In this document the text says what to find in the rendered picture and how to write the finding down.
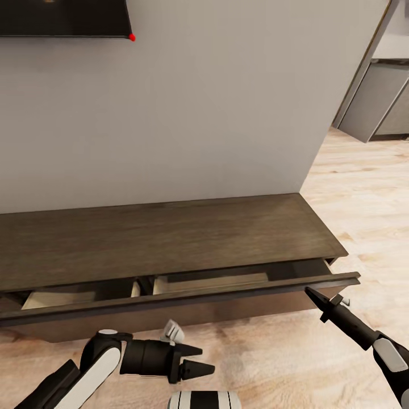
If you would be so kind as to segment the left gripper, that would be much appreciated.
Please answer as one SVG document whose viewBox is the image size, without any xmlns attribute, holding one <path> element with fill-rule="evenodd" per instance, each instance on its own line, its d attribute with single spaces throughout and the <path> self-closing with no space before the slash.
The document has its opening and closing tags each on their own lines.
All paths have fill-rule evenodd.
<svg viewBox="0 0 409 409">
<path fill-rule="evenodd" d="M 180 357 L 201 355 L 203 349 L 188 346 L 183 343 L 175 344 L 173 347 L 168 342 L 160 340 L 145 340 L 144 352 L 141 360 L 139 374 L 145 375 L 166 375 L 169 383 L 181 382 L 203 375 L 213 374 L 215 366 L 190 360 L 183 360 L 180 364 Z"/>
</svg>

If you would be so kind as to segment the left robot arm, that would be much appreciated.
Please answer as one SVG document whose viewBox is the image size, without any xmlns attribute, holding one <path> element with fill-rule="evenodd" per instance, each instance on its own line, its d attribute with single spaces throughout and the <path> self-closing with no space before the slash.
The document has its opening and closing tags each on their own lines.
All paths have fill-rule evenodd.
<svg viewBox="0 0 409 409">
<path fill-rule="evenodd" d="M 180 357 L 201 355 L 203 349 L 182 343 L 185 333 L 170 319 L 160 340 L 133 339 L 132 333 L 100 330 L 81 355 L 80 368 L 69 360 L 44 379 L 14 409 L 80 409 L 113 373 L 122 360 L 119 374 L 166 375 L 169 383 L 213 374 L 215 366 Z M 127 342 L 122 355 L 122 341 Z"/>
</svg>

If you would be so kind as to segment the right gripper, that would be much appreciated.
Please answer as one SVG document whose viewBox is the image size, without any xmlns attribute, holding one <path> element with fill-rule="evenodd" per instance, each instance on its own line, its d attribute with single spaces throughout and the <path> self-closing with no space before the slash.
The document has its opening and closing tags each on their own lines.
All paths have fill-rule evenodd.
<svg viewBox="0 0 409 409">
<path fill-rule="evenodd" d="M 328 297 L 320 294 L 318 291 L 305 287 L 307 291 L 305 293 L 314 302 L 314 304 L 323 312 L 320 320 L 326 323 L 327 320 L 331 320 L 339 329 L 341 329 L 347 336 L 350 337 L 357 327 L 359 327 L 363 321 L 359 319 L 355 314 L 348 311 L 340 303 L 344 299 L 343 296 L 337 294 L 331 300 Z"/>
</svg>

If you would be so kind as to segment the robot trunk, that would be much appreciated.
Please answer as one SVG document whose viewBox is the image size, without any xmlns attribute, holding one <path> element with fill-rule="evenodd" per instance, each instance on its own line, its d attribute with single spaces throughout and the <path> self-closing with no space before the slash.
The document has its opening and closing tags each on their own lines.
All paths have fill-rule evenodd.
<svg viewBox="0 0 409 409">
<path fill-rule="evenodd" d="M 242 409 L 236 391 L 174 391 L 167 409 Z"/>
</svg>

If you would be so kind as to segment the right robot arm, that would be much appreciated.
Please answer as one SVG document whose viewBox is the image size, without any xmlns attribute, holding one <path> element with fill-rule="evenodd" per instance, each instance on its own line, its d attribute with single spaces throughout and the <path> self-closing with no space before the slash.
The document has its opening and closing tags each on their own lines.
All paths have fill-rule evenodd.
<svg viewBox="0 0 409 409">
<path fill-rule="evenodd" d="M 337 294 L 331 300 L 305 287 L 305 293 L 323 312 L 320 320 L 331 320 L 363 350 L 373 347 L 373 356 L 402 409 L 409 409 L 409 351 L 379 330 L 372 330 L 351 313 L 352 300 Z"/>
</svg>

